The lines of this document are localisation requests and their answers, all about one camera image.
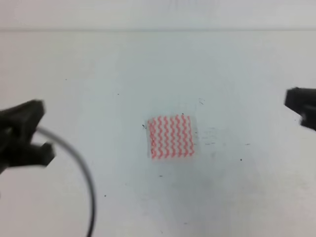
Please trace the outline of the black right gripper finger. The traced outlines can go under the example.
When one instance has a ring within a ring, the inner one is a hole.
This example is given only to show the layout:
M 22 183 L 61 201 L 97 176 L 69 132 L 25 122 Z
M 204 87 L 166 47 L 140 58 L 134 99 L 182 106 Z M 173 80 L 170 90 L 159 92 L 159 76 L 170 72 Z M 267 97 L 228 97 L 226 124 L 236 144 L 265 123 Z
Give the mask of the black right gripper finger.
M 314 115 L 301 115 L 300 125 L 315 131 L 316 117 Z
M 301 114 L 307 107 L 316 107 L 316 90 L 298 87 L 288 89 L 284 105 L 297 114 Z

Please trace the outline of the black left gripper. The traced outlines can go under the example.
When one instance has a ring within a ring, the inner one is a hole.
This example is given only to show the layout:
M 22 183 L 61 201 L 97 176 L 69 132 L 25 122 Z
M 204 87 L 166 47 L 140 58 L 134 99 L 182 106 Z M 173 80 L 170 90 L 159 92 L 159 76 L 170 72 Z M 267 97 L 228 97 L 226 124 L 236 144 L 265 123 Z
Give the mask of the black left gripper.
M 30 100 L 0 113 L 0 172 L 20 166 L 48 166 L 55 158 L 50 143 L 24 145 L 20 138 L 32 138 L 45 114 L 42 100 Z

